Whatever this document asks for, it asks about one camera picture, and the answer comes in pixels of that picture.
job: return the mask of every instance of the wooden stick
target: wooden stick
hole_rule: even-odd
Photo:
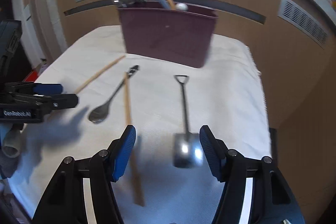
[[[93,80],[97,79],[100,75],[102,75],[105,71],[107,71],[109,68],[111,68],[113,65],[117,64],[120,60],[122,60],[126,55],[123,55],[110,64],[106,65],[104,68],[102,68],[100,71],[96,72],[93,76],[91,76],[88,80],[86,80],[82,85],[80,85],[75,90],[75,94],[80,93],[88,84],[90,84]]]
[[[167,2],[169,3],[169,6],[171,7],[172,10],[176,10],[173,0],[167,0]]]
[[[125,93],[124,93],[125,118],[126,118],[126,126],[128,126],[129,124],[132,124],[132,119],[131,119],[131,107],[130,107],[127,72],[125,72],[125,76],[124,76],[124,87],[125,87]],[[134,203],[144,207],[145,200],[144,200],[143,191],[141,187],[141,177],[140,177],[140,174],[137,168],[137,156],[134,152],[134,149],[132,150],[131,156],[130,156],[130,167],[131,167],[131,173],[132,173],[131,179],[132,179],[132,186],[133,186]]]

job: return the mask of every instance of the white round object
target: white round object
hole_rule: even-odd
[[[188,11],[188,6],[185,3],[176,3],[175,8],[178,11]]]

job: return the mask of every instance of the screw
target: screw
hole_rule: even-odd
[[[272,159],[269,156],[266,156],[264,157],[264,162],[270,164],[272,162]]]
[[[101,157],[105,157],[108,153],[109,153],[108,150],[103,149],[103,150],[99,151],[98,155],[101,156]]]
[[[69,163],[71,163],[71,161],[72,161],[72,158],[71,158],[71,157],[65,157],[64,160],[63,160],[63,162],[64,162],[65,164],[69,164]]]
[[[234,156],[237,156],[237,151],[236,150],[234,150],[234,149],[229,149],[228,151],[228,154],[230,155],[230,156],[232,156],[232,157],[234,157]]]

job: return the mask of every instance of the white tablecloth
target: white tablecloth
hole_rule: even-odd
[[[67,92],[125,52],[119,26],[100,27],[74,43],[39,77],[40,83],[61,83]],[[137,165],[145,207],[133,203],[130,169],[113,184],[125,224],[211,223],[223,184],[209,166],[172,166],[174,133],[183,127],[180,86],[173,75],[189,75],[186,95],[191,132],[207,124],[216,138],[246,157],[270,155],[268,120],[259,72],[241,42],[213,35],[205,66],[190,68],[127,54],[79,94],[79,104],[48,122],[27,125],[26,144],[11,189],[32,217],[38,202],[64,157],[91,157],[119,138],[125,128],[123,90],[114,98],[101,124],[87,119],[122,80],[124,71],[139,65],[130,79],[132,122],[137,132]],[[240,223],[247,223],[252,180],[248,179]],[[95,223],[89,182],[84,182],[89,223]]]

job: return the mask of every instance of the blue gripper pad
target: blue gripper pad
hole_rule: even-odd
[[[221,168],[226,162],[225,152],[218,144],[208,126],[202,126],[199,130],[199,141],[201,142],[212,175],[218,181],[222,181]]]
[[[61,94],[63,86],[61,84],[36,84],[33,91],[39,95]]]
[[[112,173],[112,178],[116,182],[120,177],[124,175],[127,162],[131,155],[134,143],[135,143],[136,133],[135,127],[128,125],[119,139],[115,150],[113,151],[114,156],[114,171]]]

